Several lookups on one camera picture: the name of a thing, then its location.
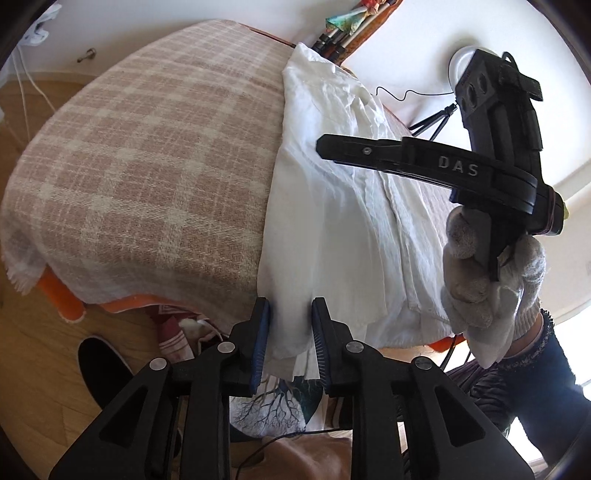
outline white glove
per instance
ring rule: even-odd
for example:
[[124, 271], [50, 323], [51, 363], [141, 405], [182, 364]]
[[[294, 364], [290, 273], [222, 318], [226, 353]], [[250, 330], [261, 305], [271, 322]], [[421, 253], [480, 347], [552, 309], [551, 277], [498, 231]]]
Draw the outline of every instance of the white glove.
[[474, 215], [485, 214], [457, 207], [447, 218], [441, 301], [454, 333], [463, 333], [478, 363], [489, 368], [534, 324], [546, 259], [541, 244], [523, 235], [500, 255], [499, 281], [491, 282], [474, 258], [478, 235], [466, 220]]

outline person's arm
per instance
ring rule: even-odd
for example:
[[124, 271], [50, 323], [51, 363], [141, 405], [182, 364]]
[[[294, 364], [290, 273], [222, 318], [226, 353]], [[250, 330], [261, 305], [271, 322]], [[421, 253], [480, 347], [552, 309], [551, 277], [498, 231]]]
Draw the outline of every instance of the person's arm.
[[[508, 355], [514, 355], [496, 368], [506, 383], [512, 412], [546, 463], [553, 465], [576, 438], [591, 412], [591, 402], [575, 384], [550, 315], [543, 312], [541, 321], [541, 332], [534, 325], [527, 338], [512, 345]], [[532, 336], [538, 338], [527, 348]]]

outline white plastic object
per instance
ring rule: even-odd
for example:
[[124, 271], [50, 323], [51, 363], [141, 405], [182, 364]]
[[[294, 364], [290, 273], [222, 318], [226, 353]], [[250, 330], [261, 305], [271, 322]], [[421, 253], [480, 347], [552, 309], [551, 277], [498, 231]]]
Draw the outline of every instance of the white plastic object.
[[29, 27], [27, 32], [22, 36], [19, 45], [28, 45], [36, 47], [49, 36], [49, 32], [43, 29], [43, 24], [48, 20], [53, 20], [61, 10], [60, 4], [53, 4], [37, 19], [33, 25]]
[[462, 75], [464, 75], [464, 72], [466, 71], [470, 63], [470, 60], [474, 56], [476, 50], [484, 50], [488, 53], [496, 55], [495, 52], [489, 50], [488, 48], [477, 47], [475, 45], [460, 48], [460, 50], [454, 53], [452, 59], [450, 60], [449, 68], [447, 71], [449, 75], [449, 83], [452, 86], [452, 90], [455, 90], [457, 83], [462, 78]]

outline black slipper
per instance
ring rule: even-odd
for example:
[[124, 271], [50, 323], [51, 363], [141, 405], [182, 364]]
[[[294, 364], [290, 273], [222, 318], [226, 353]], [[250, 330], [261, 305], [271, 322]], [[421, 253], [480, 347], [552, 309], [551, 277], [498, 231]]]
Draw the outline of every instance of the black slipper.
[[[100, 337], [91, 336], [78, 347], [78, 367], [90, 392], [98, 406], [105, 408], [134, 377], [129, 365], [123, 357]], [[174, 456], [180, 452], [181, 434], [177, 430], [174, 442]]]

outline striped cloth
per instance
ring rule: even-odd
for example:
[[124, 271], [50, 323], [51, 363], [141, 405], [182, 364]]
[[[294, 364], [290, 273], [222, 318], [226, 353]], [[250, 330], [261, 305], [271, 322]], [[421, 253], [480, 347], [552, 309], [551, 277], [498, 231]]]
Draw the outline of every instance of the striped cloth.
[[148, 45], [65, 104], [0, 210], [9, 278], [85, 303], [158, 296], [229, 332], [256, 298], [293, 50], [231, 21]]

